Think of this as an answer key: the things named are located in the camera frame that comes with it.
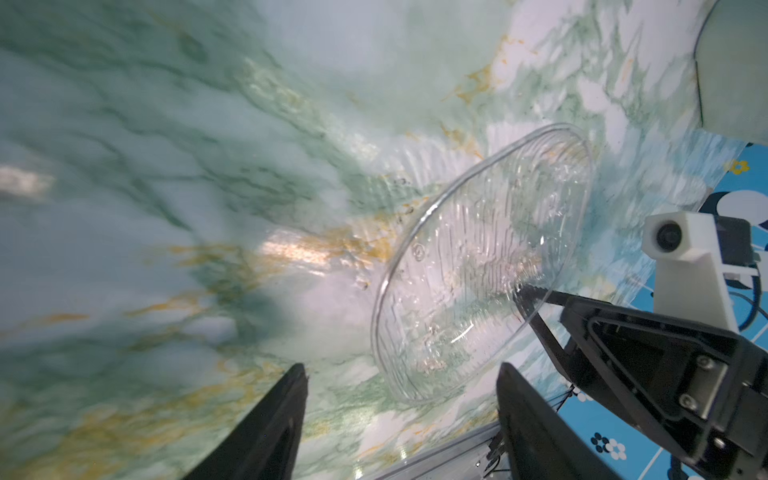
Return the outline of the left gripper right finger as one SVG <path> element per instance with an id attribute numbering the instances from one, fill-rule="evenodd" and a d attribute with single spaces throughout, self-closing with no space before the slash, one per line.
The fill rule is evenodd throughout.
<path id="1" fill-rule="evenodd" d="M 513 479 L 617 479 L 510 363 L 496 381 L 499 423 Z"/>

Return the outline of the clear glass plate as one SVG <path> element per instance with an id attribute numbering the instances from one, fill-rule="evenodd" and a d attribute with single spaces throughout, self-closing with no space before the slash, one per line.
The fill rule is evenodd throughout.
<path id="1" fill-rule="evenodd" d="M 418 212 L 371 317 L 374 359 L 398 401 L 454 394 L 561 287 L 593 178 L 585 134 L 555 123 L 472 166 Z"/>

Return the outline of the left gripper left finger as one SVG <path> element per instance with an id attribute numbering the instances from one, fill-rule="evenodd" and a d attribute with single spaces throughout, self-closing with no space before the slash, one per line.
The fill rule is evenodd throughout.
<path id="1" fill-rule="evenodd" d="M 290 479 L 301 440 L 308 378 L 291 366 L 187 479 Z"/>

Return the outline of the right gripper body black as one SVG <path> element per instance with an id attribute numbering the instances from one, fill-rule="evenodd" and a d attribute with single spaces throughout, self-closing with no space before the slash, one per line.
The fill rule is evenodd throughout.
<path id="1" fill-rule="evenodd" d="M 741 338 L 724 353 L 695 352 L 685 373 L 682 463 L 705 479 L 765 479 L 767 351 Z"/>

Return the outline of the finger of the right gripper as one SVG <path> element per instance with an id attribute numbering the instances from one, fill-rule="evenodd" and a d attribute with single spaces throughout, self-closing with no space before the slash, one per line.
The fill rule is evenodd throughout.
<path id="1" fill-rule="evenodd" d="M 684 462 L 734 462 L 744 339 L 688 320 L 525 285 L 515 304 L 563 374 Z"/>

